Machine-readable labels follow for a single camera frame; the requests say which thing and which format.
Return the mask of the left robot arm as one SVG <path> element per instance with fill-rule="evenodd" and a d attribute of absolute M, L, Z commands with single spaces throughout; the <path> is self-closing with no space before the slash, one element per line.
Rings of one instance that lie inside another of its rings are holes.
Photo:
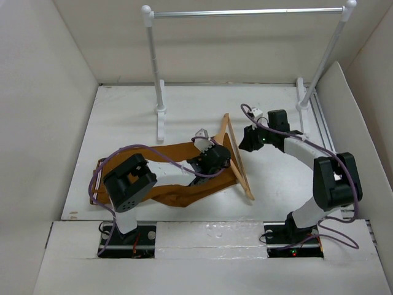
<path fill-rule="evenodd" d="M 230 150 L 211 141 L 187 159 L 173 158 L 148 146 L 132 151 L 103 176 L 114 209 L 115 236 L 124 245 L 139 237 L 137 205 L 158 197 L 169 200 L 173 207 L 186 207 L 225 187 L 220 177 L 232 159 Z"/>

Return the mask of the brown trousers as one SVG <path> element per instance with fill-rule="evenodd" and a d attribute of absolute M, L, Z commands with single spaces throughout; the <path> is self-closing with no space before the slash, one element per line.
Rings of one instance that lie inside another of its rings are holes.
<path fill-rule="evenodd" d="M 92 184 L 88 187 L 88 193 L 91 197 L 90 203 L 94 204 L 95 201 L 99 201 L 102 204 L 110 203 L 109 195 L 103 187 L 103 177 L 98 177 L 99 166 L 103 165 L 102 173 L 108 173 L 113 170 L 121 161 L 127 157 L 140 153 L 147 160 L 152 163 L 166 162 L 162 156 L 158 155 L 162 153 L 175 161 L 182 161 L 188 157 L 194 157 L 197 155 L 197 149 L 193 146 L 192 142 L 170 144 L 167 146 L 154 146 L 149 147 L 141 144 L 134 144 L 126 146 L 115 151 L 115 156 L 111 160 L 105 162 L 105 158 L 102 158 L 97 163 L 96 169 L 93 171 L 91 178 Z M 216 192 L 220 192 L 227 189 L 235 184 L 238 180 L 230 168 L 223 171 L 219 176 L 201 184 L 198 186 L 187 187 L 178 184 L 159 185 L 157 184 L 152 190 L 143 198 L 143 201 L 152 199 L 156 202 L 168 205 L 170 207 L 181 207 L 185 208 L 190 204 L 208 197 Z"/>

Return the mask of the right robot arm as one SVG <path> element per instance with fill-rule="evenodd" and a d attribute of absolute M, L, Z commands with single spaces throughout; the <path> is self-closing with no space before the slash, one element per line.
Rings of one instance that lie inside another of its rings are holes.
<path fill-rule="evenodd" d="M 317 230 L 324 220 L 349 224 L 357 219 L 363 192 L 351 153 L 336 154 L 308 140 L 304 133 L 292 130 L 283 109 L 269 111 L 267 124 L 263 125 L 260 109 L 246 103 L 240 108 L 252 122 L 243 130 L 240 150 L 254 152 L 269 144 L 313 171 L 311 198 L 287 215 L 284 228 L 277 233 L 284 239 L 285 249 L 318 239 L 321 235 Z"/>

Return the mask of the wooden clothes hanger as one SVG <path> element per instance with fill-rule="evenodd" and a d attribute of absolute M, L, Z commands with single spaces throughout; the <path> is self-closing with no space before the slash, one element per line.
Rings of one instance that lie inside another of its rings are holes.
<path fill-rule="evenodd" d="M 247 179 L 246 171 L 243 165 L 243 160 L 241 158 L 239 147 L 236 142 L 236 136 L 232 127 L 229 113 L 224 114 L 221 121 L 219 132 L 215 136 L 210 137 L 209 140 L 214 144 L 219 144 L 223 146 L 225 134 L 227 131 L 229 131 L 230 144 L 231 144 L 232 151 L 234 152 L 234 158 L 235 158 L 235 161 L 233 161 L 232 159 L 230 160 L 229 168 L 232 170 L 232 173 L 236 177 L 236 182 L 232 181 L 230 185 L 232 186 L 235 183 L 240 183 L 241 187 L 243 188 L 245 196 L 249 200 L 254 201 L 255 197 L 251 191 L 251 187 Z"/>

